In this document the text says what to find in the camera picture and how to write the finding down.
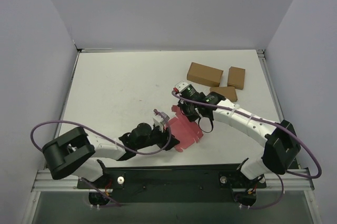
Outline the pink cardboard box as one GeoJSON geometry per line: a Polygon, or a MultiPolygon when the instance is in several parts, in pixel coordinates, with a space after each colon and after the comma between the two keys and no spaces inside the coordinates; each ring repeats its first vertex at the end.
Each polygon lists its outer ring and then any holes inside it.
{"type": "Polygon", "coordinates": [[[174,148],[177,152],[183,152],[194,143],[198,143],[203,137],[203,132],[196,122],[190,122],[181,112],[177,105],[171,107],[175,117],[169,120],[172,134],[179,140],[179,144],[174,148]]]}

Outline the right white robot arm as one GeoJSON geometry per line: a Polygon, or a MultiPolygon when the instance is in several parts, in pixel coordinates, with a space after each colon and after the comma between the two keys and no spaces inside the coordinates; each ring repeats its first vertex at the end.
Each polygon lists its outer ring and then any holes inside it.
{"type": "Polygon", "coordinates": [[[246,159],[239,166],[239,171],[249,180],[265,173],[285,174],[301,149],[290,122],[265,120],[216,92],[205,95],[183,81],[173,91],[179,99],[179,108],[190,121],[208,118],[211,123],[227,124],[263,147],[257,158],[246,159]]]}

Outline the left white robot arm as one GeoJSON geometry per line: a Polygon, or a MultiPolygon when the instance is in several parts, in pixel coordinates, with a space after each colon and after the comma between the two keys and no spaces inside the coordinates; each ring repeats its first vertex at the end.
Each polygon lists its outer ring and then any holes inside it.
{"type": "Polygon", "coordinates": [[[140,149],[156,145],[168,151],[179,143],[174,135],[169,134],[168,128],[159,125],[140,123],[131,132],[119,137],[116,143],[108,144],[102,138],[90,138],[78,126],[45,144],[42,153],[54,180],[73,174],[101,188],[107,184],[108,175],[103,171],[99,158],[126,161],[136,156],[140,149]]]}

